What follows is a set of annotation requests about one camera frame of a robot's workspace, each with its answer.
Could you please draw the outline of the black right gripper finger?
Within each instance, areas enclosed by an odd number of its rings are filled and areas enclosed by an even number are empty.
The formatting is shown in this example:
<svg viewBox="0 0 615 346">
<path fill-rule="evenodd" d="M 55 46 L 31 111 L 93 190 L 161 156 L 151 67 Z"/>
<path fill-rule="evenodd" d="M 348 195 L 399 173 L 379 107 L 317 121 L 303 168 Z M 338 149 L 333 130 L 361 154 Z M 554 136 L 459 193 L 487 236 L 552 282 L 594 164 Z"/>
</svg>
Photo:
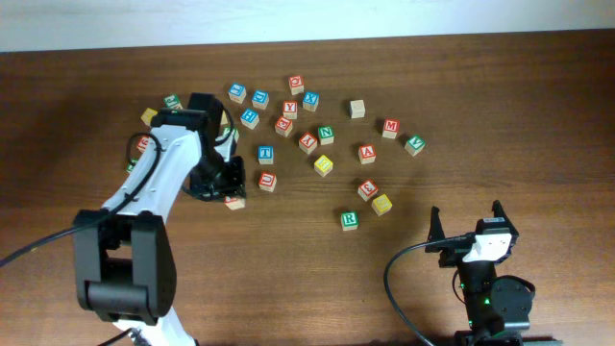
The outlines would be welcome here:
<svg viewBox="0 0 615 346">
<path fill-rule="evenodd" d="M 439 241 L 445 238 L 439 212 L 440 209 L 436 206 L 432 206 L 430 209 L 430 229 L 428 241 Z"/>
<path fill-rule="evenodd" d="M 493 217 L 500 221 L 507 221 L 508 217 L 505 214 L 504 207 L 499 200 L 495 200 L 492 204 Z"/>
</svg>

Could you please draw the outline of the red I block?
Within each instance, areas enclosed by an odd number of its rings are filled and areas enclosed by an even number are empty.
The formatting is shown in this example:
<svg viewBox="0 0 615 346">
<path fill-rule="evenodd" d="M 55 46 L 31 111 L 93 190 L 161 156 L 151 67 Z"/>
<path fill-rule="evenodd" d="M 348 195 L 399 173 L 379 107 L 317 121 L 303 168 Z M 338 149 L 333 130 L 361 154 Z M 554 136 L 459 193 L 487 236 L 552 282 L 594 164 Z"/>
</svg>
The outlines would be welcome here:
<svg viewBox="0 0 615 346">
<path fill-rule="evenodd" d="M 246 200 L 241 197 L 226 197 L 224 204 L 230 210 L 239 210 L 246 207 Z"/>
</svg>

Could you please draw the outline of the green R block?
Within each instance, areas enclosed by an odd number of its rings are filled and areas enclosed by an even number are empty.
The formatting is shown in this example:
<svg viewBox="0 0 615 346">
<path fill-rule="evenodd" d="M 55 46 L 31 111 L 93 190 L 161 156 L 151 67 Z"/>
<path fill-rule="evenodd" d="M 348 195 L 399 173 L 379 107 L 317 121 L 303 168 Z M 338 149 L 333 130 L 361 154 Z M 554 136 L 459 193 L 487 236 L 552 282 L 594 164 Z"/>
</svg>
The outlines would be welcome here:
<svg viewBox="0 0 615 346">
<path fill-rule="evenodd" d="M 356 230 L 359 225 L 357 213 L 355 211 L 345 211 L 340 216 L 341 227 L 343 231 Z"/>
</svg>

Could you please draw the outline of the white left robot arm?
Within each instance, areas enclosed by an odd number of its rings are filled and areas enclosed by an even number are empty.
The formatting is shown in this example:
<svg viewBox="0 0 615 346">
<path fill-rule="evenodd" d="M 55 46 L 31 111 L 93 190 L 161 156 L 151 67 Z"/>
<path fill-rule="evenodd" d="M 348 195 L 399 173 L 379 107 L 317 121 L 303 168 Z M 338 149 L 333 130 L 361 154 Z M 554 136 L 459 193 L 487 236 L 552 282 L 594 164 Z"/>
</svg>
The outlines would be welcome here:
<svg viewBox="0 0 615 346">
<path fill-rule="evenodd" d="M 243 199 L 245 169 L 234 138 L 218 137 L 224 105 L 191 94 L 184 110 L 163 108 L 124 184 L 73 224 L 77 300 L 136 345 L 195 345 L 173 308 L 177 271 L 165 230 L 180 192 L 202 202 Z"/>
</svg>

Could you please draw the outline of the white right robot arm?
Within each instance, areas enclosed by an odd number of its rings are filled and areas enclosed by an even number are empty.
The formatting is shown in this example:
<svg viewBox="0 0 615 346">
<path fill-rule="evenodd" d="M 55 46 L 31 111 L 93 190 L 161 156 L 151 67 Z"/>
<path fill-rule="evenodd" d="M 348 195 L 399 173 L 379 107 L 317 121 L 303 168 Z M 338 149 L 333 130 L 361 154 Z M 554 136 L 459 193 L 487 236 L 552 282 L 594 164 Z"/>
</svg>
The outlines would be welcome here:
<svg viewBox="0 0 615 346">
<path fill-rule="evenodd" d="M 522 337 L 530 327 L 536 288 L 525 279 L 496 273 L 496 266 L 511 256 L 519 233 L 498 200 L 493 202 L 492 211 L 491 217 L 477 222 L 473 232 L 456 237 L 445 236 L 439 208 L 430 211 L 428 240 L 440 243 L 428 251 L 440 255 L 441 268 L 455 269 L 468 318 L 469 329 L 457 331 L 454 344 L 561 345 L 561 340 L 548 336 Z"/>
</svg>

